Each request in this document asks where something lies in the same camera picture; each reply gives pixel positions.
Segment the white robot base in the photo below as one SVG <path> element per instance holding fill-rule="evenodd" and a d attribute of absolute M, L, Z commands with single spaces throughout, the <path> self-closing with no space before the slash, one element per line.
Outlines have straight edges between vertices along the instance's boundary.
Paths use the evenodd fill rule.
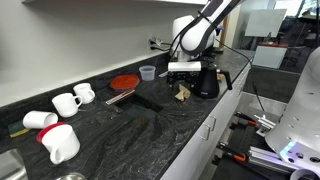
<path fill-rule="evenodd" d="M 283 115 L 265 141 L 286 163 L 320 174 L 320 47 L 310 54 Z"/>

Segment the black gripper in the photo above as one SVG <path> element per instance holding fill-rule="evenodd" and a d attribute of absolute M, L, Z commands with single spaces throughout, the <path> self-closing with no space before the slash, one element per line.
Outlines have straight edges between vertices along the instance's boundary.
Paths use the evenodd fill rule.
<path fill-rule="evenodd" d="M 167 74 L 167 83 L 172 87 L 175 82 L 183 80 L 193 87 L 196 84 L 198 75 L 199 73 L 194 71 L 169 71 Z"/>

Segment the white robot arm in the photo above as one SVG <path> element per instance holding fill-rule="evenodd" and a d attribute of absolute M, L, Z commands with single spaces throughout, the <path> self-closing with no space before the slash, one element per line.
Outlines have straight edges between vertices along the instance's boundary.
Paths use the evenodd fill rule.
<path fill-rule="evenodd" d="M 186 15 L 173 21 L 167 76 L 170 86 L 180 79 L 194 84 L 191 74 L 206 68 L 197 57 L 214 44 L 219 24 L 244 1 L 209 0 L 196 16 Z"/>

